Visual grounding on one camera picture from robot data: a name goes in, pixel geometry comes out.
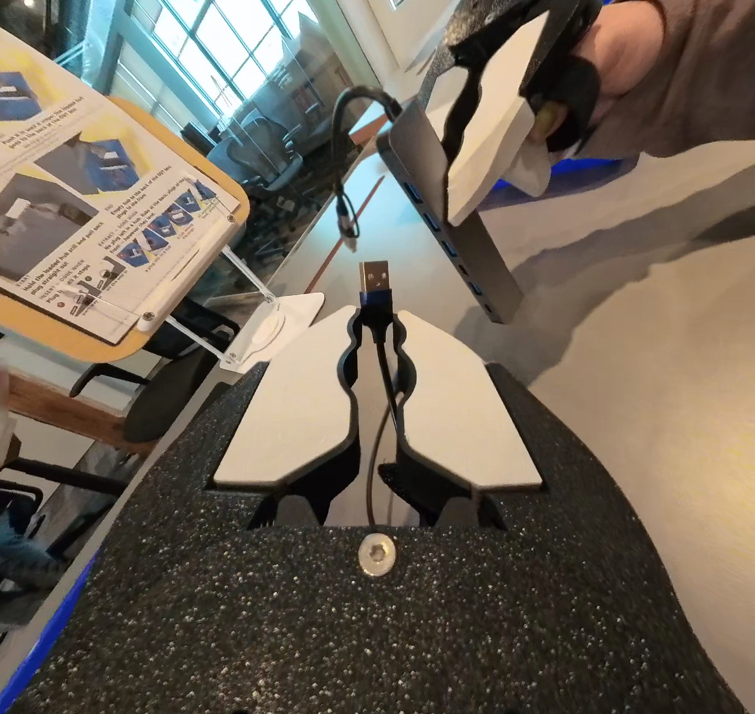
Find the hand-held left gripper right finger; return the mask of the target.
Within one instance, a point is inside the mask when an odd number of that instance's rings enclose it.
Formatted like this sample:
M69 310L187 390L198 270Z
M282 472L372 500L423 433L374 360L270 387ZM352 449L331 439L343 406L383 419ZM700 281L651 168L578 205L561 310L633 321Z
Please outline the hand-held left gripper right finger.
M399 356L411 387L401 402L409 453L477 491L538 489L542 478L486 363L454 336L408 312Z

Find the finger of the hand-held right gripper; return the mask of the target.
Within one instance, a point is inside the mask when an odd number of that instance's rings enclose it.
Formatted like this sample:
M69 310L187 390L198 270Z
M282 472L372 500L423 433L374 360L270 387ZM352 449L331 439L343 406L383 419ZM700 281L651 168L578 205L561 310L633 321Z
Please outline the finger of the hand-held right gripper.
M551 180L545 144L528 139L534 114L519 94L525 72L549 12L530 20L496 52L472 87L479 102L461 129L457 157L449 160L448 222L459 226L504 179L530 197L540 197Z

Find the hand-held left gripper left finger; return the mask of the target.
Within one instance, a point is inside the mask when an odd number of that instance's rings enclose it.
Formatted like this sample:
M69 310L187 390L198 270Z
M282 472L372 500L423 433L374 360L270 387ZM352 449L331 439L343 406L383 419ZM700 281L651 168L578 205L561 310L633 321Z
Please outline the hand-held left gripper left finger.
M214 473L218 488L274 488L303 477L358 431L360 310L347 305L269 361Z

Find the grey usb hub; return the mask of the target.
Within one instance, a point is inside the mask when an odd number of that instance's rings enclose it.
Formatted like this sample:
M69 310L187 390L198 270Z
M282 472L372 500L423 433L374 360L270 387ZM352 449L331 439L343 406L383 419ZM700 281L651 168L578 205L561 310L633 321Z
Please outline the grey usb hub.
M387 169L488 319L512 322L523 292L477 212L448 217L448 161L422 106L410 100L377 137Z

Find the blue plastic bin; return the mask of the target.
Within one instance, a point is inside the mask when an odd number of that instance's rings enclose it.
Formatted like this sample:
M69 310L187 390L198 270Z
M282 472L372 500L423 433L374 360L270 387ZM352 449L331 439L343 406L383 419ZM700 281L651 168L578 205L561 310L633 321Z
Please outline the blue plastic bin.
M604 5L613 0L602 0ZM547 186L540 194L531 195L524 191L516 181L528 188L539 189L539 180L544 178L546 158L545 146L534 144L526 139L514 161L506 172L489 190L490 196L501 197L503 204L529 203L538 199L562 197L581 191L598 188L630 172L637 159L604 160L575 158L567 154L550 167Z

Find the person's right forearm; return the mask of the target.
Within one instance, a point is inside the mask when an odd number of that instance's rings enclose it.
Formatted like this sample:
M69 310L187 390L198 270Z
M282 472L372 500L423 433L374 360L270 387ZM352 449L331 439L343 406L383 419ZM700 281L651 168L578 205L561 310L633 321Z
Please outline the person's right forearm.
M593 129L581 155L666 158L752 141L754 0L653 1L665 21L657 61Z

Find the person's right hand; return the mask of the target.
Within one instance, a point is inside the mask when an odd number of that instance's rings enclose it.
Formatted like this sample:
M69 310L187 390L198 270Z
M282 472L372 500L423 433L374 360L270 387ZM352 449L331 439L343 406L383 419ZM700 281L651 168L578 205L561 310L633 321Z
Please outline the person's right hand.
M596 128L611 107L645 78L657 61L664 37L663 14L653 0L629 0L602 7L573 50L599 75L591 128Z

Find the black office chair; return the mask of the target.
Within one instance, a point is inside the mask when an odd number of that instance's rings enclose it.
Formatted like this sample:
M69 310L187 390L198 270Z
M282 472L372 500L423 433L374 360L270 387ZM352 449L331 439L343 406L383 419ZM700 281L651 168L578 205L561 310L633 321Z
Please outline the black office chair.
M189 298L179 303L172 317L221 353L241 331L233 320ZM146 379L110 363L94 363L69 393L71 398L79 396L91 380L101 376L142 386L122 429L124 440L133 445L156 442L164 436L218 362L217 356L168 322L154 332L144 349L167 360L153 377Z

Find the grey mesh office chair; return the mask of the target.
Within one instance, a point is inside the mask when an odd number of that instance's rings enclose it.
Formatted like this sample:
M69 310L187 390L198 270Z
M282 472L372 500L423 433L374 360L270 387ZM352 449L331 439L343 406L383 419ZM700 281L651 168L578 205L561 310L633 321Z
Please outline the grey mesh office chair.
M283 190L304 168L286 128L258 113L248 115L230 136L226 154L241 172L244 189Z

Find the instruction board with white stand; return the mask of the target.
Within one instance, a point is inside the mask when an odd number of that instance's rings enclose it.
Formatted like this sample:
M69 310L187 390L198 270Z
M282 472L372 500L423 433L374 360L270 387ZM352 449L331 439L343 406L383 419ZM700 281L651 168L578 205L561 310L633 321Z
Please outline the instruction board with white stand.
M241 185L134 104L2 30L2 330L111 362L164 324L245 373L309 328L322 293L275 295L234 254ZM263 296L228 348L175 311L218 256Z

